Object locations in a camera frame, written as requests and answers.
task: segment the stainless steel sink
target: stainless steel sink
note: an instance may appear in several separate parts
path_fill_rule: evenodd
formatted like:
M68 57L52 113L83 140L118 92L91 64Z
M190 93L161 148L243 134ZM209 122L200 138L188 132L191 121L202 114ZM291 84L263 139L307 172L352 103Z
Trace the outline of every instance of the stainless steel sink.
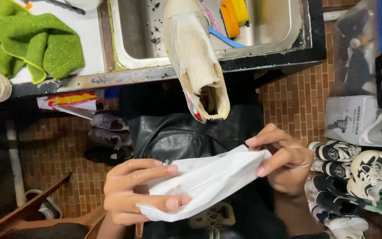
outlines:
M163 15L167 1L110 0L114 47L122 67L134 69L170 65L163 39ZM226 35L219 1L204 2ZM241 35L234 41L247 47L231 48L210 35L219 59L309 47L310 27L307 18L304 18L307 0L246 0L246 4L249 24L240 28Z

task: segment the white high-top sneaker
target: white high-top sneaker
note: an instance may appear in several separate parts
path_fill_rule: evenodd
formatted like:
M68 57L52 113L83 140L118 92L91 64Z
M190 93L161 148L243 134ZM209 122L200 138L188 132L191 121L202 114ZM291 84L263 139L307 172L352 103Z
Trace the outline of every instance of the white high-top sneaker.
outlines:
M367 150L360 153L350 166L353 178L347 183L350 195L368 199L376 206L382 189L382 152Z
M202 123L221 122L230 104L222 68L210 42L208 25L195 0L169 0L164 38L194 118Z

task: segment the white pipe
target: white pipe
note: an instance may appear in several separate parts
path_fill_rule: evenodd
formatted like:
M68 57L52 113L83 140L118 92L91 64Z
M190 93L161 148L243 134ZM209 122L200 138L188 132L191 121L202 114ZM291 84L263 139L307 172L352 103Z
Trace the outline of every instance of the white pipe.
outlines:
M8 139L8 152L10 154L11 169L14 175L14 191L16 192L17 206L21 207L26 203L25 187L23 184L22 166L20 165L19 149L17 147L17 130L14 122L8 120L7 125L7 139Z
M324 13L324 22L337 20L342 15L346 14L348 10L334 11L334 12L325 12Z

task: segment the green towel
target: green towel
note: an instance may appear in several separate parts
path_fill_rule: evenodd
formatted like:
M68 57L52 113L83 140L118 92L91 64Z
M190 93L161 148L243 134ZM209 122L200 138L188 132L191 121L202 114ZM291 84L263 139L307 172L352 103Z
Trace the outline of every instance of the green towel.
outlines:
M32 15L13 0L0 0L0 73L11 79L25 64L33 84L47 73L54 80L68 76L85 67L79 36L53 14Z

